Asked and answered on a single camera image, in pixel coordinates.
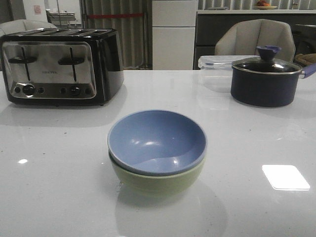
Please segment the blue bowl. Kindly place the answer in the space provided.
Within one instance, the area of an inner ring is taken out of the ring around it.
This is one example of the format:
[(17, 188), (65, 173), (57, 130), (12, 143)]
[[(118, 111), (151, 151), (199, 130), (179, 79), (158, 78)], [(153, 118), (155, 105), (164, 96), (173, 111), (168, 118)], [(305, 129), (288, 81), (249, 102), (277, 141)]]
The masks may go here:
[(130, 172), (167, 176), (197, 166), (207, 138), (189, 117), (166, 110), (136, 112), (116, 122), (108, 133), (109, 153)]

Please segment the green bowl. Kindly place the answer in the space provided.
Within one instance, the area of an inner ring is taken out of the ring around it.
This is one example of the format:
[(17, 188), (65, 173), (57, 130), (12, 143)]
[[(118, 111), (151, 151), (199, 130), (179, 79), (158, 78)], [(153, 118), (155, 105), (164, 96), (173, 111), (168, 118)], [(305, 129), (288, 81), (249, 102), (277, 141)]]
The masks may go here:
[(199, 177), (206, 158), (195, 167), (174, 175), (146, 176), (136, 174), (120, 167), (109, 154), (113, 170), (119, 180), (131, 190), (150, 197), (166, 197), (187, 190)]

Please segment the clear plastic food container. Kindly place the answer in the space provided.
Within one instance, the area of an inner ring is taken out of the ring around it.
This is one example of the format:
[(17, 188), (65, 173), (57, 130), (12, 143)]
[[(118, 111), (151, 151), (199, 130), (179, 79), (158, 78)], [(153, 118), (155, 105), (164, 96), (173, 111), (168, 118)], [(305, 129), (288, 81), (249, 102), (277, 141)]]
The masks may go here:
[(232, 82), (232, 62), (255, 55), (204, 55), (198, 60), (202, 83), (216, 92), (230, 92)]

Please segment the white refrigerator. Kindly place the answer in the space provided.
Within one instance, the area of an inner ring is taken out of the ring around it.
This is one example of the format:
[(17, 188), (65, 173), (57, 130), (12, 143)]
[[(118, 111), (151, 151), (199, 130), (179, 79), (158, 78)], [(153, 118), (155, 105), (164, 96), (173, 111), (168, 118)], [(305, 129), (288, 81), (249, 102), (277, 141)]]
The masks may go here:
[(152, 1), (153, 70), (191, 70), (194, 62), (196, 0)]

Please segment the dark kitchen counter cabinet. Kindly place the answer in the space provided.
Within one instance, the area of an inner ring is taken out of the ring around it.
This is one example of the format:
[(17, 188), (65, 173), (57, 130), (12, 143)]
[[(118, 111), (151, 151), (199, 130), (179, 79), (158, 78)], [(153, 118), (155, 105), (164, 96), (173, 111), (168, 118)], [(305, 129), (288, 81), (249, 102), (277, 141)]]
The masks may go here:
[(296, 54), (316, 52), (315, 10), (199, 10), (196, 19), (196, 36), (193, 69), (198, 69), (198, 59), (213, 55), (219, 39), (241, 21), (269, 19), (289, 24), (292, 29)]

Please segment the red barrier tape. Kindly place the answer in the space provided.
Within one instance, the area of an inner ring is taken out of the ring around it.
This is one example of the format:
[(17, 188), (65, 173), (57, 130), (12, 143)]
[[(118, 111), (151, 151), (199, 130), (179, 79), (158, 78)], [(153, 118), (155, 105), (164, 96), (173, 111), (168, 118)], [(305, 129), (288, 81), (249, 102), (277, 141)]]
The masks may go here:
[(142, 17), (144, 13), (129, 13), (129, 14), (108, 14), (108, 15), (88, 15), (88, 19), (114, 19), (114, 18), (133, 18)]

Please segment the dark blue saucepan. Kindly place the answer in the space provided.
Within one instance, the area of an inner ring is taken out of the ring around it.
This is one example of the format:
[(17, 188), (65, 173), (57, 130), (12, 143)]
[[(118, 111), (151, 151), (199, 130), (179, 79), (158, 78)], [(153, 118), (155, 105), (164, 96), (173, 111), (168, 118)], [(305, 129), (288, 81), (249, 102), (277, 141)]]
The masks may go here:
[(299, 78), (316, 72), (316, 65), (299, 66), (293, 72), (260, 72), (232, 65), (231, 95), (244, 104), (282, 107), (293, 102)]

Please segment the beige padded chair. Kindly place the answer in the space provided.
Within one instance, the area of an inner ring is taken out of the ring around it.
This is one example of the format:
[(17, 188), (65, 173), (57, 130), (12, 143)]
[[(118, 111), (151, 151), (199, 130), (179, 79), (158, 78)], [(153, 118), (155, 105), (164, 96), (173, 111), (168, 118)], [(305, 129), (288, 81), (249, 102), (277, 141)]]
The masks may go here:
[(256, 19), (233, 25), (216, 43), (215, 55), (257, 55), (257, 46), (278, 46), (276, 58), (292, 62), (295, 43), (289, 24)]

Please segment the black chrome four-slot toaster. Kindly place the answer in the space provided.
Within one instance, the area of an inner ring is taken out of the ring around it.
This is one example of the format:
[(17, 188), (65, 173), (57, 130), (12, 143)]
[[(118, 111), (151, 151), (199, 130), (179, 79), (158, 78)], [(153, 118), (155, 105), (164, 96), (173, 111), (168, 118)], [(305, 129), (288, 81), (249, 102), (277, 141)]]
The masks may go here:
[(114, 29), (41, 28), (4, 35), (0, 59), (6, 95), (14, 104), (103, 105), (124, 81)]

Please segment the glass pot lid blue knob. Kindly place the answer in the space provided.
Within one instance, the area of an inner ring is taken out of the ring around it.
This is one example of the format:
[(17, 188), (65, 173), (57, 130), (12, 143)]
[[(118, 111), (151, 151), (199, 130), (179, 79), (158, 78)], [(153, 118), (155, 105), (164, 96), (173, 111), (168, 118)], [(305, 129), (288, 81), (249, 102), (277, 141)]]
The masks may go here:
[(289, 75), (299, 73), (302, 67), (298, 64), (277, 59), (276, 55), (282, 50), (279, 46), (257, 46), (258, 57), (250, 57), (232, 62), (232, 68), (249, 73), (267, 75)]

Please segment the fruit plate on counter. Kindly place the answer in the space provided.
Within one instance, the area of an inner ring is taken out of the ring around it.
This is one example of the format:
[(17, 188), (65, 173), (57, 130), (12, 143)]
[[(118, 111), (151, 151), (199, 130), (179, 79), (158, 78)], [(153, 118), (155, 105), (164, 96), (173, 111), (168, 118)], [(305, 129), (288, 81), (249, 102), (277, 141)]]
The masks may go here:
[(259, 0), (255, 3), (254, 7), (258, 10), (272, 10), (277, 9), (277, 6), (267, 3), (265, 0)]

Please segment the olive cloth on chair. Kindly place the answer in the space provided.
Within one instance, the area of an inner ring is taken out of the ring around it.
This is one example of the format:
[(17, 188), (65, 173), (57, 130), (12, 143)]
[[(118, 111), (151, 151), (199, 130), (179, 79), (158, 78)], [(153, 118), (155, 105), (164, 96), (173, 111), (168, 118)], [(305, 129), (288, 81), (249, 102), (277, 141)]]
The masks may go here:
[(302, 66), (308, 66), (316, 63), (316, 53), (311, 54), (297, 54), (294, 61)]

